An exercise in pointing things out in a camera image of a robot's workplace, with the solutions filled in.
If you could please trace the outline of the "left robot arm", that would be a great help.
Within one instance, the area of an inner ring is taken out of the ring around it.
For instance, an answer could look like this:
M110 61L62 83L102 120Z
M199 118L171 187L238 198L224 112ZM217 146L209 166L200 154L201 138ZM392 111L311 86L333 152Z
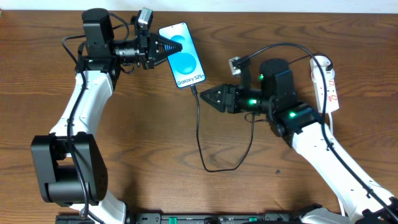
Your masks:
M75 87L57 124L37 135L31 153L43 201L76 210L78 215L58 217L57 223L133 223L129 207L108 188L108 170L95 141L96 130L120 74L136 67L153 69L181 51L182 45L150 31L153 12L141 9L130 21L121 21L127 34L117 40L103 8L82 16L84 33L75 63Z

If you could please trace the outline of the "blue Galaxy smartphone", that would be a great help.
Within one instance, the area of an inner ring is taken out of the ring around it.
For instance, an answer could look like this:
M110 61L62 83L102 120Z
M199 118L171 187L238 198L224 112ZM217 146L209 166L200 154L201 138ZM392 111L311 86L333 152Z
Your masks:
M168 57L177 88L205 81L206 75L187 23L162 27L159 29L159 34L182 45L182 50Z

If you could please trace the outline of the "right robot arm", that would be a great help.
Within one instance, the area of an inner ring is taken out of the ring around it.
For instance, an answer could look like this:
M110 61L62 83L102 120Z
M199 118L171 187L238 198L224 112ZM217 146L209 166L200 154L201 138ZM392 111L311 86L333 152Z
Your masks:
M229 61L241 84L222 84L201 98L224 113L265 114L273 133L304 157L329 185L353 223L397 223L397 198L375 182L334 138L320 114L297 99L293 73L286 60L262 62L261 89L251 88L247 65Z

